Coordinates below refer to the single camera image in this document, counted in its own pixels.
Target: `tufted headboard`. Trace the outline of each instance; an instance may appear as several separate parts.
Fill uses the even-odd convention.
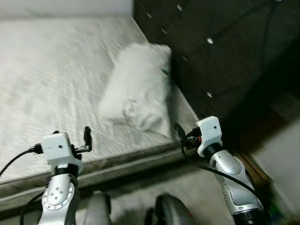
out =
[[[227,136],[299,72],[299,0],[135,0],[134,19],[150,42],[171,47],[177,85]]]

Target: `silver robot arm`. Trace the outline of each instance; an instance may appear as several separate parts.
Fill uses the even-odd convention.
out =
[[[210,161],[210,166],[254,189],[246,175],[243,163],[227,150],[222,149],[221,128],[217,117],[207,117],[198,122],[201,131],[201,145],[198,154]],[[257,197],[238,183],[215,174],[222,187],[227,207],[238,224],[265,224],[263,206]]]
[[[77,175],[83,170],[81,157],[72,151],[66,133],[44,137],[41,146],[54,176],[42,197],[43,214],[39,225],[75,225],[80,201]]]
[[[91,151],[90,128],[84,131],[85,146],[74,148],[67,133],[55,132],[43,138],[42,152],[54,175],[42,196],[43,214],[39,225],[75,225],[75,213],[80,202],[77,175],[83,170],[82,152]],[[88,206],[85,224],[111,225],[110,198],[105,193],[94,195]]]

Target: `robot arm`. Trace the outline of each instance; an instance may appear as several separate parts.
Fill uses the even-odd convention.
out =
[[[67,133],[48,135],[41,147],[51,172],[49,186],[43,194],[43,214],[39,225],[75,225],[75,212],[80,201],[77,175],[83,170],[79,153],[91,151],[90,128],[84,131],[85,146],[75,149]]]
[[[200,128],[198,135],[201,141],[197,150],[198,154],[203,158],[207,158],[213,169],[225,173],[254,189],[246,175],[243,163],[222,148],[222,132],[218,118],[214,116],[207,117],[199,121],[197,125]],[[237,225],[266,224],[263,206],[252,192],[224,176],[215,174],[215,177],[222,187],[223,197]]]

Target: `mattress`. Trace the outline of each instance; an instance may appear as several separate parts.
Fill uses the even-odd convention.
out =
[[[155,157],[160,163],[178,159],[178,141],[112,124],[98,113],[112,59],[132,42],[147,42],[131,17],[2,21],[0,33],[1,167],[55,130],[81,146],[85,126],[92,130],[93,151],[82,156],[83,186],[104,179],[107,170],[112,176],[112,168],[118,176],[126,168],[134,172],[137,162],[146,169]],[[196,116],[176,86],[172,101],[172,120],[193,128]],[[18,159],[1,177],[0,208],[40,190],[49,176],[43,155]]]

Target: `quilted mattress surface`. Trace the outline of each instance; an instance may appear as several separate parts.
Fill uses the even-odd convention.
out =
[[[83,162],[120,156],[172,143],[102,118],[97,109],[113,57],[132,42],[146,42],[131,17],[16,20],[0,22],[0,167],[53,131],[67,132],[83,145],[92,130],[93,151]],[[195,117],[182,95],[173,117],[190,129]],[[43,155],[25,155],[0,183],[49,171]]]

